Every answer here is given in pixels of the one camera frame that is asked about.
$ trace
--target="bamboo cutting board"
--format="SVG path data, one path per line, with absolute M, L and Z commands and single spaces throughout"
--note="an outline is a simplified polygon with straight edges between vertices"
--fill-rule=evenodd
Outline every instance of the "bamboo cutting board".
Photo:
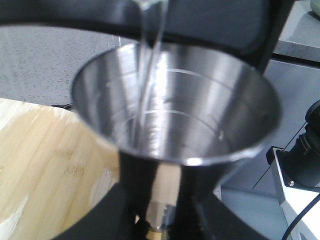
M 0 240 L 48 240 L 118 179 L 118 155 L 75 113 L 0 98 Z

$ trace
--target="granite countertop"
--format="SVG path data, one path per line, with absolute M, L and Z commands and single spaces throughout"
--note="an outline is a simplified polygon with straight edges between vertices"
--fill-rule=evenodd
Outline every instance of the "granite countertop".
M 320 62 L 320 17 L 310 0 L 294 3 L 274 53 Z

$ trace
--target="black machine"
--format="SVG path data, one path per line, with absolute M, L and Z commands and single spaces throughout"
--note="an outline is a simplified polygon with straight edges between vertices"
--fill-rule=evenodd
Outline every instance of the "black machine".
M 293 0 L 171 0 L 163 41 L 218 49 L 263 73 L 293 3 Z M 131 0 L 2 0 L 0 24 L 42 24 L 140 38 L 139 9 Z M 308 114 L 308 121 L 318 107 Z M 132 185 L 128 182 L 134 176 L 126 173 L 129 169 L 137 175 L 141 169 L 150 173 L 143 182 L 136 183 L 148 189 L 147 185 L 152 183 L 148 179 L 153 178 L 157 164 L 132 158 L 120 153 L 120 183 L 56 240 L 146 239 L 149 225 L 143 219 L 136 223 L 136 214 L 144 215 L 150 193 L 138 204 L 132 203 L 128 192 L 134 195 L 140 189 L 130 189 Z M 214 168 L 182 167 L 180 204 L 168 231 L 170 240 L 266 240 L 213 194 L 206 195 L 211 182 L 216 182 L 228 167 L 223 164 Z M 190 191 L 194 196 L 192 202 L 184 198 Z

